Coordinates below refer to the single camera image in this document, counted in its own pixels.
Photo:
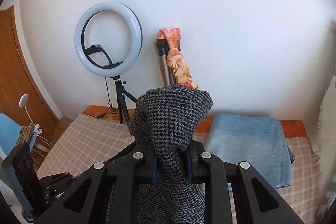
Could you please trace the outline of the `grey houndstooth pants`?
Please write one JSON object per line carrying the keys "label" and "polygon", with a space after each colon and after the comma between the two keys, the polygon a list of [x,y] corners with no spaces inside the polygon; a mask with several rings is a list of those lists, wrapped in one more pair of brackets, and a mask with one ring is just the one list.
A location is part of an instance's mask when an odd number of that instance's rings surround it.
{"label": "grey houndstooth pants", "polygon": [[143,142],[152,142],[158,157],[158,182],[139,185],[137,223],[204,222],[204,193],[199,184],[189,183],[181,153],[212,106],[206,91],[180,84],[150,89],[138,98],[128,124],[134,142],[106,161],[108,165],[121,162]]}

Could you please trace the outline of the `pink checked bed blanket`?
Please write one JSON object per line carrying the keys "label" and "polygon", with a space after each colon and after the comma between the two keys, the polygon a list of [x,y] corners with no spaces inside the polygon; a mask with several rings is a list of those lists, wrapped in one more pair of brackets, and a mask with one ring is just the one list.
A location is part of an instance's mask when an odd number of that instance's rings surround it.
{"label": "pink checked bed blanket", "polygon": [[[318,157],[312,151],[302,121],[280,123],[295,161],[290,186],[278,193],[304,223],[314,223],[319,192]],[[114,157],[133,140],[126,125],[81,114],[50,150],[37,171],[38,178],[64,172],[77,176],[95,162]]]}

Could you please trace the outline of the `folded light blue jeans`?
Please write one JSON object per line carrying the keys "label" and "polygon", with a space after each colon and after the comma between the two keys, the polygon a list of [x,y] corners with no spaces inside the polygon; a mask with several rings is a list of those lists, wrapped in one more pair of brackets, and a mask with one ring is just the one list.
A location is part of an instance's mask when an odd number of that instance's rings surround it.
{"label": "folded light blue jeans", "polygon": [[208,135],[206,151],[231,164],[250,163],[275,189],[291,184],[295,157],[281,132],[253,134],[216,130]]}

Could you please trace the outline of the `light blue chair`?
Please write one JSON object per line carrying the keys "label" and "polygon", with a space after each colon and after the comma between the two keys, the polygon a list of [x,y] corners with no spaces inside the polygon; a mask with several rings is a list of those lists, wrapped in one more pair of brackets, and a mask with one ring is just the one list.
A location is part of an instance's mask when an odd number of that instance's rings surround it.
{"label": "light blue chair", "polygon": [[19,132],[22,126],[17,124],[14,120],[12,120],[3,113],[1,113],[0,122],[1,122],[1,128],[0,128],[1,158],[4,159],[15,147],[19,139]]}

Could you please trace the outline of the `orange floral bed sheet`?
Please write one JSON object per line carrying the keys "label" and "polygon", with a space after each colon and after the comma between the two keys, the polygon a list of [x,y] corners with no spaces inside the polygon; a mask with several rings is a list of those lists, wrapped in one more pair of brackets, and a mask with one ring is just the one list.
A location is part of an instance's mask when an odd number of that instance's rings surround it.
{"label": "orange floral bed sheet", "polygon": [[229,130],[232,132],[261,133],[271,131],[281,132],[285,138],[307,138],[307,132],[301,120],[278,120],[271,117],[247,117],[219,113],[215,116],[206,116],[205,119],[196,127],[197,133],[214,133]]}

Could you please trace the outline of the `green white patterned pillow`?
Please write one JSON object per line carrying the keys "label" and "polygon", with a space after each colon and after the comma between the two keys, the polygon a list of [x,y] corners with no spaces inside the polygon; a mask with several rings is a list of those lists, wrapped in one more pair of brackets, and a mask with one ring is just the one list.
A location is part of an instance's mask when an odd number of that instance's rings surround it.
{"label": "green white patterned pillow", "polygon": [[335,76],[322,100],[318,124],[319,206],[317,223],[323,219],[335,201]]}

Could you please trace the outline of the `white clip lamp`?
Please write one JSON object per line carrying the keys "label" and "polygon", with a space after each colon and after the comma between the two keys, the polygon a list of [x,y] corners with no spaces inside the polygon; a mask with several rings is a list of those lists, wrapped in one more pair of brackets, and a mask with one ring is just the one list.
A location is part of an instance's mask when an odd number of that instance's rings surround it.
{"label": "white clip lamp", "polygon": [[42,142],[44,142],[46,145],[48,145],[50,148],[52,148],[54,145],[49,141],[47,140],[46,138],[42,137],[42,128],[40,127],[40,125],[38,123],[35,123],[33,121],[33,119],[31,118],[30,114],[29,114],[29,111],[27,110],[27,101],[29,99],[29,95],[27,93],[23,94],[19,100],[19,107],[20,108],[24,108],[25,111],[26,111],[26,114],[30,120],[30,122],[33,124],[33,131],[32,131],[32,134],[31,134],[31,137],[30,137],[30,140],[29,140],[29,146],[30,146],[30,149],[32,149],[34,147],[34,144],[36,142],[36,139],[41,139]]}

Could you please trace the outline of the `wooden door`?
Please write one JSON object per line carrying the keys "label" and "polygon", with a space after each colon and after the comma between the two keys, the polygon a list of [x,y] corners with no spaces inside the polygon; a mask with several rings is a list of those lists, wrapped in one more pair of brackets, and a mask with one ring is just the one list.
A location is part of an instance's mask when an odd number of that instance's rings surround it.
{"label": "wooden door", "polygon": [[42,137],[52,139],[58,118],[43,99],[28,69],[19,43],[13,6],[1,11],[1,113],[21,126],[31,122],[18,103],[27,93],[27,110],[42,128]]}

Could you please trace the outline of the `black mini tripod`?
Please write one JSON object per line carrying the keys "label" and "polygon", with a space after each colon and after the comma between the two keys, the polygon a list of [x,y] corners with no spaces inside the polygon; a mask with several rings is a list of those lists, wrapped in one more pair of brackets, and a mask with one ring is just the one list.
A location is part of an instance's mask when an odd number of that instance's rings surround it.
{"label": "black mini tripod", "polygon": [[125,90],[124,85],[126,84],[126,82],[122,81],[120,79],[120,76],[113,77],[113,80],[116,87],[117,107],[120,124],[129,124],[130,115],[128,112],[125,98],[129,98],[134,103],[137,103],[137,98],[135,98],[132,94]]}

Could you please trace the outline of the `orange floral scarf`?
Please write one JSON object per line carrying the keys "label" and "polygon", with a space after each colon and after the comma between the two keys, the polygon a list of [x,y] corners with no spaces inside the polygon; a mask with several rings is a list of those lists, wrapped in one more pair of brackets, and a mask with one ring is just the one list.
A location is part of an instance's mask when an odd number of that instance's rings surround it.
{"label": "orange floral scarf", "polygon": [[157,40],[166,39],[169,46],[167,66],[173,71],[175,83],[188,88],[198,89],[194,83],[189,68],[186,66],[181,53],[181,32],[179,28],[164,28],[159,30]]}

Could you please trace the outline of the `folded silver black tripod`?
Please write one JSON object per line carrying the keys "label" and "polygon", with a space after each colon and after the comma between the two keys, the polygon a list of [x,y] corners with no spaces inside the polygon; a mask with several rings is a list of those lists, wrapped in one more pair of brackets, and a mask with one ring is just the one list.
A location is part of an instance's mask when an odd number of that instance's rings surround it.
{"label": "folded silver black tripod", "polygon": [[169,53],[169,46],[166,39],[158,39],[156,46],[159,54],[159,61],[162,67],[163,81],[165,86],[171,86],[175,84],[173,71],[167,66],[167,56]]}

